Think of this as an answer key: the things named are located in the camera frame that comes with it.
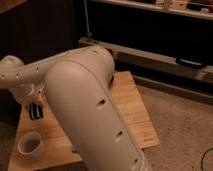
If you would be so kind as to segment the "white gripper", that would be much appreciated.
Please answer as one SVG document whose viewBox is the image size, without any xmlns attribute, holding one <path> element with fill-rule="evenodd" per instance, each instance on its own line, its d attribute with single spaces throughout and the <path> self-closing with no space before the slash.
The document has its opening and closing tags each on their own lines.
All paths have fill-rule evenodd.
<svg viewBox="0 0 213 171">
<path fill-rule="evenodd" d="M 12 87 L 11 93 L 15 100 L 22 105 L 42 104 L 40 95 L 33 84 L 20 84 L 17 87 Z"/>
</svg>

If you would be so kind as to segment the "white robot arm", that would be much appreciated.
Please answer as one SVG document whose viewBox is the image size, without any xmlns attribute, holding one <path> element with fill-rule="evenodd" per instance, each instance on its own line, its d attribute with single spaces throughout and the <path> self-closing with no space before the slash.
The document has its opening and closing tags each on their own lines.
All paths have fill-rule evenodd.
<svg viewBox="0 0 213 171">
<path fill-rule="evenodd" d="M 0 59 L 0 89 L 28 104 L 43 84 L 56 120 L 90 171 L 153 171 L 109 92 L 115 63 L 102 46 L 87 46 L 26 64 Z"/>
</svg>

